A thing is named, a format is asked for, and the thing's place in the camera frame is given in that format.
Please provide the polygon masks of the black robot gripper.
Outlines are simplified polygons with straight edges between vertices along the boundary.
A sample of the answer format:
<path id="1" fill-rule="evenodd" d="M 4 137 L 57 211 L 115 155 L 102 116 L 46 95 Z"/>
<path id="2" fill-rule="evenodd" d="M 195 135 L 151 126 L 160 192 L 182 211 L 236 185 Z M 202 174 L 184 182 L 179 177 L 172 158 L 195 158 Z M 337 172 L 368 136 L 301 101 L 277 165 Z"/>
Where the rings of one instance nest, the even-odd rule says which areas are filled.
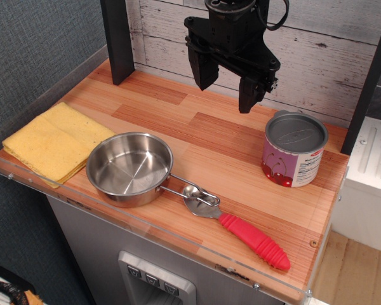
<path id="1" fill-rule="evenodd" d="M 208 18 L 187 17 L 185 38 L 194 80 L 203 91 L 218 78 L 219 67 L 237 74 L 239 112 L 251 108 L 276 88 L 281 64 L 264 43 L 269 25 L 268 1 L 205 1 Z"/>

